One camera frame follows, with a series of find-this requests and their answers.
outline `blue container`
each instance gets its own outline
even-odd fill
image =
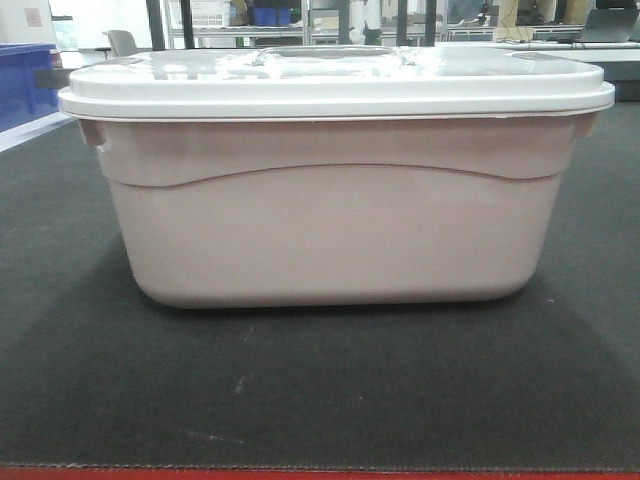
[[[261,27],[280,27],[291,23],[291,12],[288,8],[253,8],[253,25]]]
[[[34,70],[51,69],[49,44],[0,45],[0,132],[58,111],[55,90],[36,88]]]

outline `white plastic lid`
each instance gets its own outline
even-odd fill
[[[600,67],[444,46],[174,50],[77,70],[61,110],[113,120],[564,115],[614,99]]]

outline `box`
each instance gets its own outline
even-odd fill
[[[249,23],[249,12],[244,0],[231,0],[231,15],[229,25],[239,26]]]
[[[136,281],[186,308],[508,295],[614,94],[599,67],[476,47],[125,60],[74,72],[61,108],[98,148]]]
[[[291,23],[291,12],[288,8],[258,8],[251,9],[253,25],[281,27]]]
[[[169,2],[171,28],[182,28],[182,11],[179,0]],[[231,0],[192,0],[191,20],[193,28],[221,28],[230,25]]]
[[[51,70],[50,44],[0,45],[0,131],[58,111],[55,90],[36,88],[35,73]]]

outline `black mat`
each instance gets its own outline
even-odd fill
[[[0,463],[640,469],[640,105],[497,302],[178,311],[134,285],[74,125],[0,154]]]

